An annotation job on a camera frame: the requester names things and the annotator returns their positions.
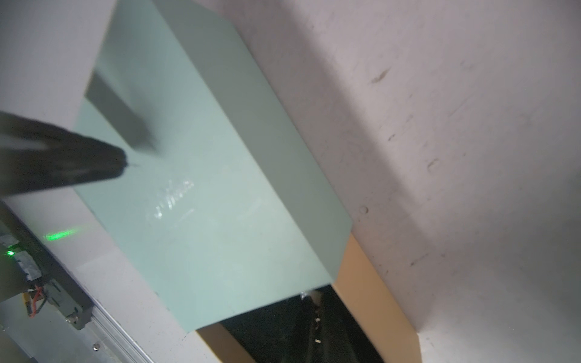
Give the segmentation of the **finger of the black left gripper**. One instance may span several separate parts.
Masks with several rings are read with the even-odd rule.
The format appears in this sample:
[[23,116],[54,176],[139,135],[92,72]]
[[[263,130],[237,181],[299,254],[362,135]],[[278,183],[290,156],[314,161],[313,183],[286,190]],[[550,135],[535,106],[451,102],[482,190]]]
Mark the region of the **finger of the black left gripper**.
[[127,166],[117,146],[1,112],[3,197],[117,178]]

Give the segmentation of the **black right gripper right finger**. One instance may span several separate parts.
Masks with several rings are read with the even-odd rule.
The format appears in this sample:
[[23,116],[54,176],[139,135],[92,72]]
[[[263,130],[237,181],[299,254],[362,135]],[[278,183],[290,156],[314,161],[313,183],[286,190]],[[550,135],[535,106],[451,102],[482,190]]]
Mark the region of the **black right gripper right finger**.
[[319,292],[322,362],[384,362],[334,289],[328,286]]

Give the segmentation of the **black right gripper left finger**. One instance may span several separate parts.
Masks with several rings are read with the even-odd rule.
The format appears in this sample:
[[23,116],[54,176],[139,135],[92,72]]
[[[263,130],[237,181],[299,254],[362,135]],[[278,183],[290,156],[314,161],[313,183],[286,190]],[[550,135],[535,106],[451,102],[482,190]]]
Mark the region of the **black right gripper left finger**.
[[314,323],[316,305],[310,297],[300,301],[300,309],[290,336],[290,362],[314,362]]

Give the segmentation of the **gold pearl earring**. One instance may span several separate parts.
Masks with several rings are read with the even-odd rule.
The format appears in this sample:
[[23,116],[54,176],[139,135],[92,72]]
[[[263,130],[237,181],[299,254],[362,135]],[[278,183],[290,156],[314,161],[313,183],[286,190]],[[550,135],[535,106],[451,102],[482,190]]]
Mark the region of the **gold pearl earring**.
[[313,324],[314,328],[313,328],[313,340],[315,343],[320,344],[322,341],[320,340],[321,337],[321,319],[319,317],[316,317],[314,320],[314,324]]

